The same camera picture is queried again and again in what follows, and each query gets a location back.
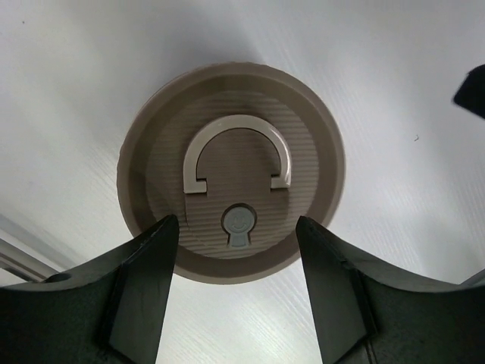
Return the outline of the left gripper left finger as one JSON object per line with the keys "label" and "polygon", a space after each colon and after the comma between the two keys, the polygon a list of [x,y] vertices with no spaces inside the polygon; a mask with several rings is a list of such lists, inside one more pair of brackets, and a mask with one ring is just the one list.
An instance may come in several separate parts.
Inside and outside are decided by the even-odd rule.
{"label": "left gripper left finger", "polygon": [[1,289],[3,363],[154,363],[179,242],[168,215],[40,283]]}

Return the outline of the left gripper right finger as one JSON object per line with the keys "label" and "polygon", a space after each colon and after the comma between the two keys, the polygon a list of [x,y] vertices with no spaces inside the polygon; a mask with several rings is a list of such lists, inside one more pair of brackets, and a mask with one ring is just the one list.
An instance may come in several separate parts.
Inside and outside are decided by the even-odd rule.
{"label": "left gripper right finger", "polygon": [[484,274],[460,284],[399,268],[316,221],[296,225],[325,363],[482,363]]}

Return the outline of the beige round lid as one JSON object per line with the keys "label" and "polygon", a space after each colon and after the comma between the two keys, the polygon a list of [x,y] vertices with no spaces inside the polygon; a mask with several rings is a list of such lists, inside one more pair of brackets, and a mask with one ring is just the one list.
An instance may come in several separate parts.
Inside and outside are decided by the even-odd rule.
{"label": "beige round lid", "polygon": [[133,235],[178,218],[176,274],[240,284],[299,258],[297,220],[331,221],[345,171],[337,122],[312,89],[230,62],[180,75],[144,104],[120,150],[117,193]]}

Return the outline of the metal tongs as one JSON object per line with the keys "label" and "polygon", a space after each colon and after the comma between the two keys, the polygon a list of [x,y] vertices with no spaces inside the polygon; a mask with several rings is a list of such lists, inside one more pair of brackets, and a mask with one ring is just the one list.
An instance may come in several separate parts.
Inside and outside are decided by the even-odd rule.
{"label": "metal tongs", "polygon": [[485,118],[485,64],[467,74],[452,101],[479,118]]}

